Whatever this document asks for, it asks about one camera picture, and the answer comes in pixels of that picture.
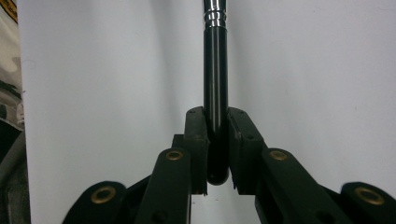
black rod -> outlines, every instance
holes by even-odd
[[[204,0],[204,111],[211,142],[207,181],[220,185],[228,178],[228,84],[225,0]]]

metal shaft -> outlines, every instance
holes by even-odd
[[[228,177],[228,84],[225,0],[204,0],[204,111],[210,139],[207,180]]]

white wall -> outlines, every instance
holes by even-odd
[[[19,1],[33,223],[90,185],[130,186],[203,104],[199,0]],[[396,2],[229,1],[230,105],[322,185],[396,197]],[[230,181],[192,223],[258,223]]]

brass grommet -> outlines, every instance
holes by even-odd
[[[288,158],[288,155],[286,155],[286,153],[277,150],[271,151],[270,156],[277,161],[283,161]]]
[[[360,199],[370,204],[381,205],[385,202],[384,197],[382,197],[380,194],[373,191],[372,189],[358,187],[355,189],[355,193],[359,196]]]
[[[111,186],[101,187],[91,195],[91,201],[93,203],[107,203],[116,196],[116,192],[116,189]]]
[[[168,153],[166,153],[166,159],[170,161],[178,161],[183,157],[183,153],[177,151],[177,150],[172,150]]]

chrome tip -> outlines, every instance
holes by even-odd
[[[225,0],[203,0],[205,29],[224,27],[227,19]]]

